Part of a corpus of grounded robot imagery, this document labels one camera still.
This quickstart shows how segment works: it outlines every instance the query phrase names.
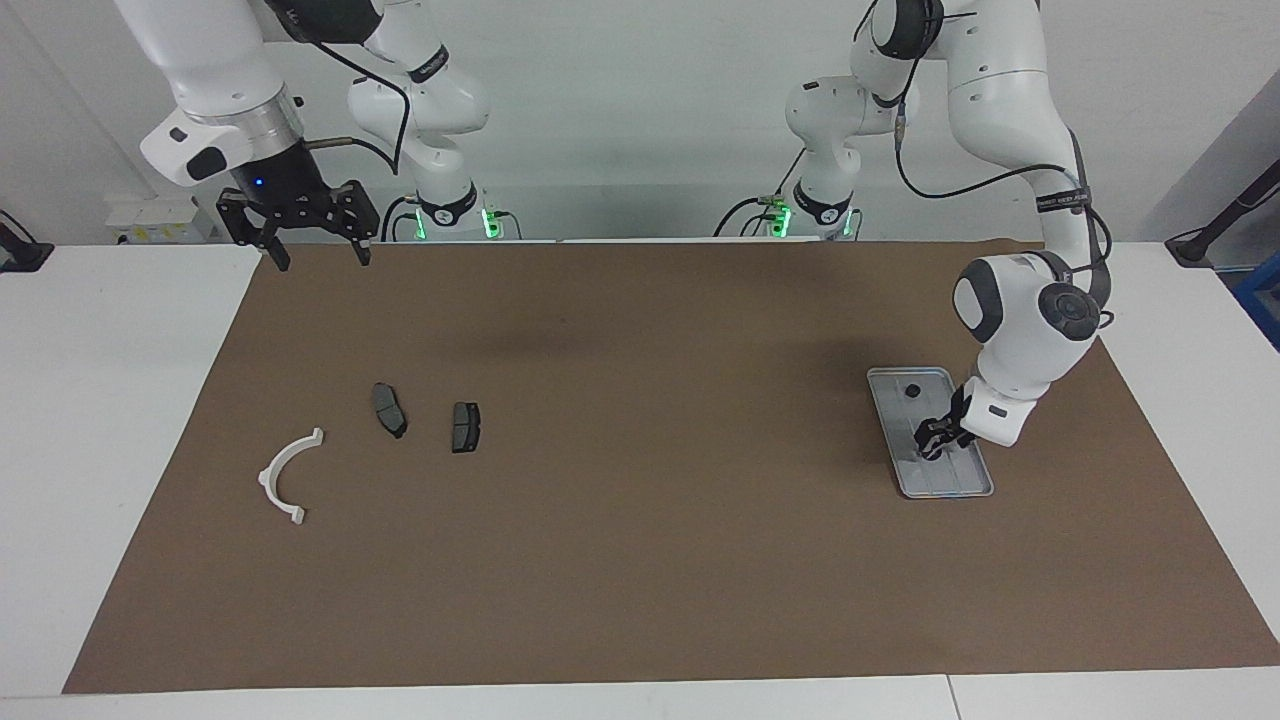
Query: brown mat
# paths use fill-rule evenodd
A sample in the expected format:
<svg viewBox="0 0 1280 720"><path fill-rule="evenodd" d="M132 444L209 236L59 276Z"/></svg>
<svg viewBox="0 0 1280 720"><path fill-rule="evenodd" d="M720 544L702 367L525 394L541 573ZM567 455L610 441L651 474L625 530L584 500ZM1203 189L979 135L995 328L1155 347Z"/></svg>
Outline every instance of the brown mat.
<svg viewBox="0 0 1280 720"><path fill-rule="evenodd" d="M296 247L259 268L65 691L1280 664L1101 345L984 448L995 497L896 492L865 373L961 379L954 281L1015 249ZM449 452L456 401L476 455ZM315 425L294 527L256 475Z"/></svg>

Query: black stand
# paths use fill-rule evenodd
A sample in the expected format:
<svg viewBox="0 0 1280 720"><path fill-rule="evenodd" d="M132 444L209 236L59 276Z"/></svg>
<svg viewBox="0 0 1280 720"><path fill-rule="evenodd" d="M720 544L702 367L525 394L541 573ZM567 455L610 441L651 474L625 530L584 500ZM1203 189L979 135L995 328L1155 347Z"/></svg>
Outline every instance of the black stand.
<svg viewBox="0 0 1280 720"><path fill-rule="evenodd" d="M1253 181L1253 184L1236 197L1226 210L1222 210L1217 218L1213 218L1213 222L1201 231L1199 234L1192 240L1170 240L1165 243L1165 247L1174 254L1174 259L1184 268L1211 268L1212 264L1204 260L1208 247L1217 238L1222 237L1222 233L1234 225L1236 220L1258 209L1271 196L1271 191L1276 186L1280 186L1280 160L1276 160L1275 164L1267 168L1267 172Z"/></svg>
<svg viewBox="0 0 1280 720"><path fill-rule="evenodd" d="M54 254L52 245L26 242L4 223L0 223L0 247L13 255L13 260L0 265L0 273L35 273L44 268L45 260Z"/></svg>

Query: green light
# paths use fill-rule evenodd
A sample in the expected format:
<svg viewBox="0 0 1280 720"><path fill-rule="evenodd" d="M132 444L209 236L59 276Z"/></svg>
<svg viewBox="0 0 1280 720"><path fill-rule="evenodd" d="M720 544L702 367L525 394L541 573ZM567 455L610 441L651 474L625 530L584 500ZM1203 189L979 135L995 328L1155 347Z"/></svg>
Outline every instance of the green light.
<svg viewBox="0 0 1280 720"><path fill-rule="evenodd" d="M791 208L781 205L781 215L773 219L773 237L786 237L791 232Z"/></svg>
<svg viewBox="0 0 1280 720"><path fill-rule="evenodd" d="M493 213L488 208L481 209L480 214L484 215L484 232L489 240L497 240L502 237L502 220L493 217Z"/></svg>

